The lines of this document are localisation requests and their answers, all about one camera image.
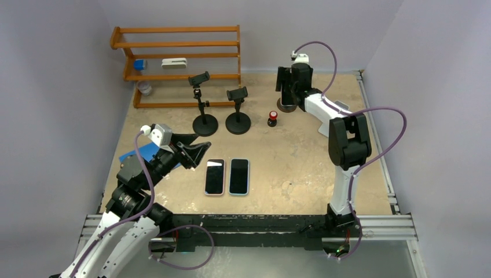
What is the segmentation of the black tall phone stand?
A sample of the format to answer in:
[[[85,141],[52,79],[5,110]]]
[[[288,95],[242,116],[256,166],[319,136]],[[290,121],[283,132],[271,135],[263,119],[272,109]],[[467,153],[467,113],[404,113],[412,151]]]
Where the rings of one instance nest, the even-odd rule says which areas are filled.
[[[193,98],[197,100],[200,111],[200,115],[197,116],[192,123],[193,131],[199,136],[203,137],[211,136],[218,130],[218,121],[216,117],[204,112],[204,108],[208,107],[209,105],[201,100],[200,85],[209,80],[210,74],[208,71],[188,78],[189,84],[193,86]]]

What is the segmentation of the white case phone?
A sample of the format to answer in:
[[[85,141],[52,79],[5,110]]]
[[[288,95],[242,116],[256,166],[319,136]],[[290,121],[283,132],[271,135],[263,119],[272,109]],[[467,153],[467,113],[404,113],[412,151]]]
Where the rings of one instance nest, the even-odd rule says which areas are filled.
[[[283,106],[296,106],[296,95],[290,90],[283,90],[281,92],[280,104]]]

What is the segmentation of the pink case phone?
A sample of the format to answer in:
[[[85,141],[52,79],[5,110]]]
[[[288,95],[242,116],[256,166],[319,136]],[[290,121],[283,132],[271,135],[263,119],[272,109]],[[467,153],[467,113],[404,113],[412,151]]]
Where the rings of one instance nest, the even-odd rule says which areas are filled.
[[[225,188],[225,161],[209,159],[206,163],[206,179],[204,193],[206,195],[222,195]]]

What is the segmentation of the black round-base phone stand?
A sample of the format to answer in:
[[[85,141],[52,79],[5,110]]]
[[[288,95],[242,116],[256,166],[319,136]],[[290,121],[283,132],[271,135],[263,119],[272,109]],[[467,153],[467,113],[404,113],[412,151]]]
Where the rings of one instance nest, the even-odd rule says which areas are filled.
[[[244,99],[248,96],[247,88],[241,87],[235,90],[228,90],[226,94],[229,101],[234,101],[235,107],[235,112],[226,118],[227,130],[235,135],[248,132],[251,127],[251,119],[247,114],[240,111]]]

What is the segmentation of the blue case phone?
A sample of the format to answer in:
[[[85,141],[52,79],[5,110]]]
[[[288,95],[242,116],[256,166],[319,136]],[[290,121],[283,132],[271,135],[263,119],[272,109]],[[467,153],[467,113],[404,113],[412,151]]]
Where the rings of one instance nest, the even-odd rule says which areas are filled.
[[[248,159],[234,158],[230,161],[229,193],[247,195],[250,188],[250,162]]]

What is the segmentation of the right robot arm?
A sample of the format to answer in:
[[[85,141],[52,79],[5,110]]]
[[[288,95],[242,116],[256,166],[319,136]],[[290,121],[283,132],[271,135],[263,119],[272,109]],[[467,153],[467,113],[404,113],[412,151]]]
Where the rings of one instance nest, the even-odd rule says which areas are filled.
[[[356,221],[354,195],[357,170],[372,154],[368,122],[364,114],[352,115],[312,86],[313,69],[306,63],[278,67],[276,88],[287,104],[313,115],[328,138],[328,155],[335,166],[334,191],[328,203],[325,228],[338,236]]]

